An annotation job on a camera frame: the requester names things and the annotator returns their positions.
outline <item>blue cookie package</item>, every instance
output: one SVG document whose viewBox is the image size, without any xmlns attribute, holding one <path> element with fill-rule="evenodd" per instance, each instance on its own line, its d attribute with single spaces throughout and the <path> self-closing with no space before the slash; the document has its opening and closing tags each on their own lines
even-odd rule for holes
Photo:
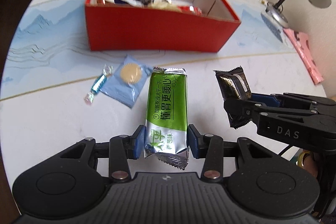
<svg viewBox="0 0 336 224">
<path fill-rule="evenodd" d="M 152 71 L 153 67 L 127 55 L 100 91 L 132 108 Z"/>
</svg>

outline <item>red snack wrapper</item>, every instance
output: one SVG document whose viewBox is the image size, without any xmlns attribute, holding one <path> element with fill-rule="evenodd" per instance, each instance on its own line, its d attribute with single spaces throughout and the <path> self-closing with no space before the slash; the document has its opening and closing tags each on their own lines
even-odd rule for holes
<svg viewBox="0 0 336 224">
<path fill-rule="evenodd" d="M 182 12 L 189 12 L 191 14 L 195 15 L 202 15 L 202 11 L 200 8 L 194 7 L 194 6 L 178 6 Z"/>
</svg>

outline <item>lamp base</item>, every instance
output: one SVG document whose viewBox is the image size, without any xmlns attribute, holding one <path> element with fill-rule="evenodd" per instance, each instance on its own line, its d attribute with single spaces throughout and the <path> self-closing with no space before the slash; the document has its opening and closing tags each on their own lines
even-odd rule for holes
<svg viewBox="0 0 336 224">
<path fill-rule="evenodd" d="M 266 12 L 273 17 L 281 26 L 289 28 L 287 18 L 278 10 L 273 7 L 271 3 L 267 3 Z"/>
</svg>

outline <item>screw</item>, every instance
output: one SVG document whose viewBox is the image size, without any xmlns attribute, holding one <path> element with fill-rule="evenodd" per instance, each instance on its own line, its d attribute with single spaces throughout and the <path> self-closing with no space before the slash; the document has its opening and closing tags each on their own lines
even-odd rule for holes
<svg viewBox="0 0 336 224">
<path fill-rule="evenodd" d="M 126 179 L 128 177 L 128 173 L 125 172 L 125 171 L 114 171 L 112 174 L 111 174 L 112 178 L 114 179 L 117 179 L 117 180 L 123 180 L 123 179 Z"/>
<path fill-rule="evenodd" d="M 221 173 L 215 170 L 205 171 L 203 174 L 208 179 L 218 179 L 221 176 Z"/>
</svg>

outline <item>blue candy wrapper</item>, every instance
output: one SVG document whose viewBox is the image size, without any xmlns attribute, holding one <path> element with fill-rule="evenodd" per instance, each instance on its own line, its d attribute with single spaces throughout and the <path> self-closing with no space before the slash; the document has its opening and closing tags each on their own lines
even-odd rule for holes
<svg viewBox="0 0 336 224">
<path fill-rule="evenodd" d="M 93 86 L 91 87 L 90 92 L 84 97 L 84 102 L 87 105 L 91 105 L 95 95 L 100 91 L 101 87 L 107 81 L 108 77 L 112 73 L 112 66 L 105 65 L 103 68 L 102 74 L 95 80 Z"/>
<path fill-rule="evenodd" d="M 132 71 L 132 69 L 136 69 L 136 75 L 125 73 Z M 124 62 L 121 63 L 114 74 L 107 79 L 100 91 L 129 108 L 132 108 L 152 71 L 153 67 L 140 63 L 130 55 L 127 55 Z"/>
</svg>

